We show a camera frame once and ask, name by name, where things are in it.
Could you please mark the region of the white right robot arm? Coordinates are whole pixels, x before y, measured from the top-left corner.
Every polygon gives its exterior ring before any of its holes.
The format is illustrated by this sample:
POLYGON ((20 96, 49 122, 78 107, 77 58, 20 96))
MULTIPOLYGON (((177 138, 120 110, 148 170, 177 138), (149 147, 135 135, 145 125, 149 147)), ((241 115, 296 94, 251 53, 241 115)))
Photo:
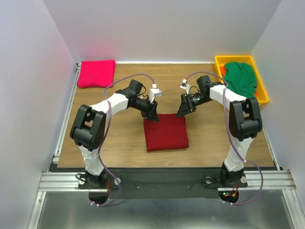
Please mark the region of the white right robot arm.
POLYGON ((184 79, 180 88, 186 92, 181 95, 181 105, 177 117, 195 112, 197 106, 212 100, 224 107, 225 126, 230 148, 222 164, 219 180, 224 186, 239 181, 247 163, 248 149, 257 134, 262 130, 259 103, 256 98, 246 98, 229 90, 225 82, 211 82, 208 75, 197 79, 197 92, 191 93, 191 86, 184 79))

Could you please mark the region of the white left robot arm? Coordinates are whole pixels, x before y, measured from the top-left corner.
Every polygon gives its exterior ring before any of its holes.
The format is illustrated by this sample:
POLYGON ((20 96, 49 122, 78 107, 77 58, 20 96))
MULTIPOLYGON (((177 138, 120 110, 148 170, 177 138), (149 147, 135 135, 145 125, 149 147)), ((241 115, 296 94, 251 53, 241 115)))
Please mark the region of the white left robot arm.
POLYGON ((110 127, 106 123, 116 113, 134 108, 144 119, 158 122, 156 98, 162 96, 161 89, 154 83, 146 98, 141 97, 143 84, 131 80, 125 89, 116 91, 109 98, 91 106, 81 105, 74 119, 70 137, 81 151, 85 163, 85 177, 79 178, 96 188, 106 184, 105 166, 102 165, 100 150, 110 127))

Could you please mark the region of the dark red t shirt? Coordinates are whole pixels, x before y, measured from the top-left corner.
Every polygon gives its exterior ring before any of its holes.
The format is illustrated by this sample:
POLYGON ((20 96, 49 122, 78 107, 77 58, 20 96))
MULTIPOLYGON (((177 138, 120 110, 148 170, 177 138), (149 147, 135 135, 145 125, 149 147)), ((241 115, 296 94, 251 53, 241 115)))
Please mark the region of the dark red t shirt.
POLYGON ((176 114, 159 114, 159 121, 144 119, 143 128, 148 152, 181 150, 189 147, 185 117, 176 114))

